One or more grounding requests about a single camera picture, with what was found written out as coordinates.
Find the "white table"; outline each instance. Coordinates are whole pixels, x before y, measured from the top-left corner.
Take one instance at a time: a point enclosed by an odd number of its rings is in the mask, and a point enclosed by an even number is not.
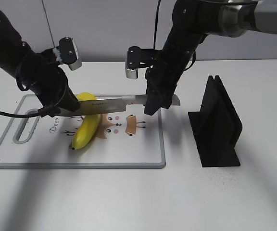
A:
[[[144,70],[126,79],[124,63],[64,69],[74,93],[145,91]],[[217,74],[243,123],[240,167],[202,168],[188,119]],[[0,170],[0,231],[277,231],[277,60],[197,62],[176,94],[182,106],[163,110],[165,168]],[[0,70],[0,109],[23,95]]]

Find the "cartoon deer illustration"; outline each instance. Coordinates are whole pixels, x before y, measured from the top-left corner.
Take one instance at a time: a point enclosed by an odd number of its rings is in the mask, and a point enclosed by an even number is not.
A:
[[[74,116],[71,118],[78,118],[78,121],[83,120],[82,116]],[[94,137],[100,138],[100,139],[108,139],[107,134],[112,133],[117,134],[119,133],[119,130],[122,126],[121,123],[112,123],[113,121],[119,121],[120,117],[110,117],[109,114],[102,114],[101,115],[101,121],[99,123],[98,129],[95,133]],[[145,121],[137,122],[137,118],[135,115],[129,115],[126,117],[126,130],[125,133],[129,136],[133,136],[137,132],[137,128],[145,128],[146,126],[142,126],[141,124],[145,124]],[[62,132],[63,134],[66,134],[67,136],[74,136],[74,131],[66,130],[65,132]]]

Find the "yellow banana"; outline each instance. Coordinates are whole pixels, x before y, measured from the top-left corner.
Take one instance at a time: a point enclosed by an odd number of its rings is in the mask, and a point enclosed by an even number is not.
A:
[[[90,93],[83,92],[76,96],[79,101],[95,100],[96,97]],[[72,139],[72,150],[85,147],[95,134],[100,123],[101,115],[86,115],[82,125],[76,131]]]

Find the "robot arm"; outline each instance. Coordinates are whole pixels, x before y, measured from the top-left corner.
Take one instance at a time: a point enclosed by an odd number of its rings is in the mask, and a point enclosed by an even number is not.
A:
[[[127,52],[128,78],[137,78],[138,68],[152,66],[145,74],[148,100],[144,113],[153,115],[160,107],[170,107],[179,78],[207,35],[235,38],[247,30],[277,34],[277,0],[241,3],[177,0],[173,27],[163,49],[150,52],[130,47]]]
[[[61,39],[57,48],[34,53],[0,11],[0,68],[15,78],[20,90],[36,94],[44,106],[39,110],[41,116],[54,116],[60,108],[79,108],[60,64],[68,64],[71,70],[82,65],[71,38]]]

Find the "white cutting board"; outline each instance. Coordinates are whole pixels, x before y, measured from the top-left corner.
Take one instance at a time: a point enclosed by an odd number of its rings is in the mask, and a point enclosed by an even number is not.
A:
[[[26,95],[16,113],[40,107],[35,95]],[[125,112],[102,115],[93,140],[76,151],[70,144],[81,117],[30,118],[20,138],[24,119],[12,118],[0,139],[0,168],[163,168],[161,112],[150,116],[143,110],[143,105],[129,105]]]

